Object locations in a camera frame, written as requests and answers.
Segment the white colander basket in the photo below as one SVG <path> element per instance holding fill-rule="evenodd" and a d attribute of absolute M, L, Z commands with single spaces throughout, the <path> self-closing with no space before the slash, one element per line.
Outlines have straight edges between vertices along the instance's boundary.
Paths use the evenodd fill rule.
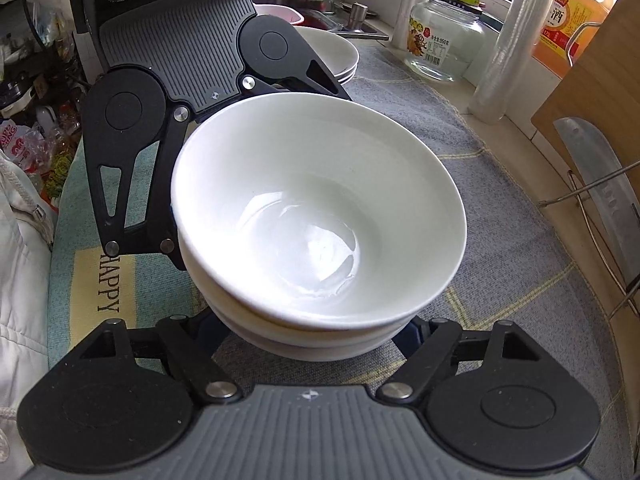
<path fill-rule="evenodd" d="M 295 9 L 289 6 L 280 6 L 280 4 L 254 4 L 255 10 L 258 15 L 270 15 L 280 18 L 286 21 L 288 24 L 297 26 L 303 24 L 305 18 Z"/>

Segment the orange cooking wine jug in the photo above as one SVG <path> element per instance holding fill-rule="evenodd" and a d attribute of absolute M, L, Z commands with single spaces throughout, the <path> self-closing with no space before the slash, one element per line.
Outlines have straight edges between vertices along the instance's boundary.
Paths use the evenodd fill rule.
<path fill-rule="evenodd" d="M 553 0 L 533 57 L 555 76 L 563 78 L 570 69 L 566 57 L 570 37 L 584 23 L 602 23 L 614 3 L 616 0 Z"/>

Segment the bamboo cutting board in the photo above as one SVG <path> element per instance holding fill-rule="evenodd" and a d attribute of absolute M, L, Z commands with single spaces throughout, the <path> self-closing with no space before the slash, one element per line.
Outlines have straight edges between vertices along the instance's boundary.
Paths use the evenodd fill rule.
<path fill-rule="evenodd" d="M 577 168 L 553 127 L 591 122 L 626 166 L 639 159 L 639 0 L 617 0 L 586 50 L 532 117 L 534 143 L 563 180 Z"/>

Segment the grey blue checked towel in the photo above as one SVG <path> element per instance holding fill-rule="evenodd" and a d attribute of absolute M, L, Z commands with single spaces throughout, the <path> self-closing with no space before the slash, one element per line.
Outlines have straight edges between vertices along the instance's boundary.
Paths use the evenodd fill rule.
<path fill-rule="evenodd" d="M 521 326 L 591 393 L 601 427 L 587 471 L 627 479 L 634 471 L 620 359 L 604 312 L 551 224 L 454 107 L 373 41 L 347 85 L 352 98 L 393 118 L 442 161 L 460 191 L 468 241 L 458 273 L 422 318 L 488 330 Z M 188 274 L 159 254 L 104 255 L 91 207 L 85 157 L 62 191 L 51 261 L 48 355 L 56 363 L 107 318 L 150 327 L 193 314 L 203 299 Z"/>

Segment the tall plastic cup stack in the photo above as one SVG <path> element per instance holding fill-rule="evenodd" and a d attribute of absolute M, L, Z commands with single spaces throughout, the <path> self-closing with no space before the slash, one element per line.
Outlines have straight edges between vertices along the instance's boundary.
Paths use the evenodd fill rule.
<path fill-rule="evenodd" d="M 553 0 L 512 0 L 469 111 L 485 124 L 503 118 L 532 56 Z"/>

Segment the white jacket torso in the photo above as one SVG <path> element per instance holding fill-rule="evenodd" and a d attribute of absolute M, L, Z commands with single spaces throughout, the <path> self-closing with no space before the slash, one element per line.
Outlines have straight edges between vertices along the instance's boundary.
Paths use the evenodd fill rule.
<path fill-rule="evenodd" d="M 19 166 L 1 156 L 1 477 L 32 466 L 17 408 L 46 374 L 47 306 L 56 214 Z"/>

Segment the white plate back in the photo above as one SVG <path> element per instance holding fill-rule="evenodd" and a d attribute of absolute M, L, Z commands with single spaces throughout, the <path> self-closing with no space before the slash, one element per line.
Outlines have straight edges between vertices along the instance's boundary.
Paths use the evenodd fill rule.
<path fill-rule="evenodd" d="M 336 78 L 350 73 L 357 66 L 359 52 L 347 39 L 333 32 L 311 27 L 295 26 L 294 29 Z"/>

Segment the santoku kitchen knife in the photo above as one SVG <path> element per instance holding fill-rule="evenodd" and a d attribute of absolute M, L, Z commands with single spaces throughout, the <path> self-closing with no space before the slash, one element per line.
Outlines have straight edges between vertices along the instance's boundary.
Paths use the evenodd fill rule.
<path fill-rule="evenodd" d="M 553 122 L 585 184 L 623 168 L 611 144 L 591 122 L 563 117 Z M 639 201 L 626 174 L 589 191 L 608 233 L 610 248 L 629 285 L 639 275 Z"/>

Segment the stainless steel sink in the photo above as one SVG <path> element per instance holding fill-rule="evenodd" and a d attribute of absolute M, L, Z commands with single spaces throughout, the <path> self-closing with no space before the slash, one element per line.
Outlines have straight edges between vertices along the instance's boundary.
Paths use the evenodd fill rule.
<path fill-rule="evenodd" d="M 321 5 L 323 0 L 253 0 L 260 4 L 280 4 L 288 6 L 303 15 L 303 26 L 327 30 L 334 32 L 338 36 L 348 39 L 362 40 L 389 40 L 385 32 L 370 25 L 368 22 L 362 23 L 358 28 L 347 27 L 348 13 L 338 4 L 332 11 L 323 11 Z"/>

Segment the red washing basin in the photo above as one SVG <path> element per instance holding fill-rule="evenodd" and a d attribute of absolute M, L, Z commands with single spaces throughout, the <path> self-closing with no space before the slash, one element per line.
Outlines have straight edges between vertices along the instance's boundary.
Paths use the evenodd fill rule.
<path fill-rule="evenodd" d="M 302 26 L 328 30 L 329 32 L 336 32 L 342 29 L 342 25 L 331 18 L 329 15 L 323 14 L 320 11 L 312 9 L 300 9 L 299 14 L 303 17 Z"/>

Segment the sink soap dispenser pump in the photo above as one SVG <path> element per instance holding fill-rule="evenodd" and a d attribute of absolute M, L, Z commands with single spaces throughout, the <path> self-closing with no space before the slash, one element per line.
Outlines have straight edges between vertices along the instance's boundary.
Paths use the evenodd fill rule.
<path fill-rule="evenodd" d="M 366 23 L 368 7 L 360 3 L 341 4 L 335 9 L 334 18 L 340 25 L 339 32 L 347 35 L 371 35 L 378 31 Z"/>

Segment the glass jar yellow lid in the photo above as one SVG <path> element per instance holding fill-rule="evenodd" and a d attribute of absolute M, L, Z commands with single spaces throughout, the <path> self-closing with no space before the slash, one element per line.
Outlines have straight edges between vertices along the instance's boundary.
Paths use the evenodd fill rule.
<path fill-rule="evenodd" d="M 410 11 L 405 64 L 441 82 L 462 77 L 484 44 L 480 0 L 424 0 Z"/>

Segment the white floral bowl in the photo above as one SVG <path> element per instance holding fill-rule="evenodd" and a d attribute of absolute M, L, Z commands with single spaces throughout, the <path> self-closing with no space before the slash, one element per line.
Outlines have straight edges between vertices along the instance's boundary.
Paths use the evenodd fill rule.
<path fill-rule="evenodd" d="M 209 307 L 244 330 L 279 344 L 314 349 L 384 344 L 405 328 L 411 320 L 410 316 L 405 316 L 399 321 L 376 327 L 321 328 L 312 326 L 304 318 L 301 321 L 288 321 L 280 314 L 262 313 L 247 302 L 233 296 L 231 292 L 227 292 L 221 284 L 211 278 L 204 266 L 195 258 L 181 234 L 178 234 L 178 244 L 186 272 Z"/>
<path fill-rule="evenodd" d="M 288 321 L 369 328 L 420 311 L 457 273 L 457 185 L 413 133 L 330 96 L 255 96 L 203 122 L 171 177 L 178 232 L 239 300 Z"/>
<path fill-rule="evenodd" d="M 384 330 L 381 336 L 375 336 L 371 340 L 360 342 L 359 344 L 346 344 L 346 346 L 334 346 L 329 348 L 311 348 L 293 346 L 292 344 L 282 344 L 282 342 L 273 341 L 263 336 L 259 336 L 252 333 L 250 330 L 246 330 L 239 326 L 238 323 L 231 321 L 230 318 L 227 318 L 216 308 L 211 307 L 210 310 L 212 310 L 216 314 L 216 317 L 219 318 L 225 326 L 230 328 L 233 333 L 237 334 L 253 346 L 276 354 L 277 356 L 306 362 L 332 362 L 362 356 L 367 352 L 381 347 L 382 344 L 390 341 L 393 336 L 399 334 L 407 326 L 407 322 L 398 324 L 393 330 L 390 328 L 388 330 Z"/>

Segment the white plate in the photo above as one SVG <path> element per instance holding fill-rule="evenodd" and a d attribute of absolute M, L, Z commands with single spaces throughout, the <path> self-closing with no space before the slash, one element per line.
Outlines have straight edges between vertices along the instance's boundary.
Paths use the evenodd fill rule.
<path fill-rule="evenodd" d="M 355 75 L 356 75 L 356 70 L 353 70 L 351 73 L 346 74 L 344 77 L 338 78 L 337 81 L 340 84 L 347 84 L 349 81 L 354 79 Z"/>
<path fill-rule="evenodd" d="M 352 67 L 349 67 L 348 70 L 344 70 L 344 72 L 335 74 L 334 77 L 341 84 L 344 84 L 344 82 L 349 82 L 352 78 L 355 77 L 357 67 L 358 64 L 354 64 Z"/>
<path fill-rule="evenodd" d="M 294 29 L 336 78 L 350 73 L 357 66 L 359 52 L 347 39 L 333 32 L 311 27 L 295 26 Z"/>

